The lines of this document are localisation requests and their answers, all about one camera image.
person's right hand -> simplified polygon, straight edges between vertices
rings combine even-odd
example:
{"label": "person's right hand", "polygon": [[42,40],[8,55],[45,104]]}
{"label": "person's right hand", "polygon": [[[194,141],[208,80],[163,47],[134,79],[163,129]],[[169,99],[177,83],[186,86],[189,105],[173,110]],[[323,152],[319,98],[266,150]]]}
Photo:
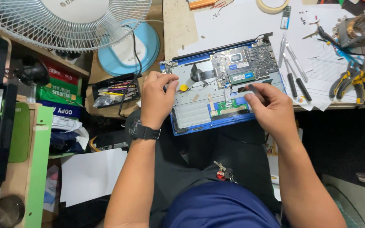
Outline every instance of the person's right hand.
{"label": "person's right hand", "polygon": [[273,85],[267,83],[254,83],[252,85],[261,95],[270,99],[270,104],[266,107],[254,94],[245,95],[245,99],[261,127],[275,140],[286,136],[293,137],[294,134],[298,135],[292,99]]}

screwdriver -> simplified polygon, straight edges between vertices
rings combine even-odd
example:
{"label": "screwdriver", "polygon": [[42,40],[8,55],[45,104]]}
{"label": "screwdriver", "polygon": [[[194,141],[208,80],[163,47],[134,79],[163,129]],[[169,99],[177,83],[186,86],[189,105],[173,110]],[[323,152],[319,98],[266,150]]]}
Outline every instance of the screwdriver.
{"label": "screwdriver", "polygon": [[292,77],[292,73],[290,72],[287,61],[285,60],[286,59],[285,53],[283,53],[283,56],[284,56],[284,63],[285,63],[285,66],[286,66],[287,72],[288,72],[287,78],[288,78],[288,81],[290,82],[292,96],[297,97],[298,96],[297,89],[295,88],[295,83],[294,83],[294,78]]}
{"label": "screwdriver", "polygon": [[304,85],[304,83],[302,82],[302,80],[300,79],[300,78],[298,78],[298,76],[296,75],[296,73],[295,73],[295,71],[294,71],[294,69],[292,68],[292,66],[291,66],[291,64],[290,64],[290,62],[288,62],[288,59],[287,59],[287,57],[284,55],[284,61],[285,61],[285,63],[286,63],[286,65],[288,64],[288,66],[290,66],[290,69],[291,69],[291,71],[292,71],[292,73],[293,73],[293,75],[295,76],[295,78],[296,78],[296,82],[297,82],[297,85],[298,85],[298,87],[301,89],[301,91],[302,91],[302,94],[304,95],[304,97],[305,97],[305,100],[307,100],[307,101],[312,101],[312,98],[311,98],[311,96],[309,95],[309,93],[308,93],[308,91],[307,91],[307,88],[305,87],[305,85]]}

electric fan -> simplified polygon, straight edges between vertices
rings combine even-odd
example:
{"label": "electric fan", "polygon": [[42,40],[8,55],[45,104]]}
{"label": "electric fan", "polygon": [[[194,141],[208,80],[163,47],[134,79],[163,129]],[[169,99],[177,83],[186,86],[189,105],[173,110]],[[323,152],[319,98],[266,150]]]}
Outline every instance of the electric fan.
{"label": "electric fan", "polygon": [[0,29],[36,46],[85,52],[125,39],[145,18],[151,2],[0,0]]}

wooden shelf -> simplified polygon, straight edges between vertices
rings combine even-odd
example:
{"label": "wooden shelf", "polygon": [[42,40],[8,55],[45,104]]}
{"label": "wooden shelf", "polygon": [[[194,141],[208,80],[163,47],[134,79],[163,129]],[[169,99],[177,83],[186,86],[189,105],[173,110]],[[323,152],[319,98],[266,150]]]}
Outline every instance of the wooden shelf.
{"label": "wooden shelf", "polygon": [[58,67],[63,68],[63,70],[67,71],[68,73],[73,74],[74,76],[78,76],[81,78],[87,78],[87,79],[90,77],[90,73],[88,71],[83,70],[80,67],[78,67],[74,64],[71,64],[71,63],[67,62],[66,60],[60,58],[59,56],[56,56],[56,55],[50,53],[50,51],[48,49],[37,47],[31,43],[27,43],[25,41],[16,39],[16,38],[6,34],[2,30],[0,30],[0,35],[4,36],[12,41],[13,49],[21,49],[21,52],[23,52],[23,53],[27,53],[29,55],[35,55],[36,57],[38,57],[39,59],[44,60],[44,61],[50,61],[50,62],[57,63]]}

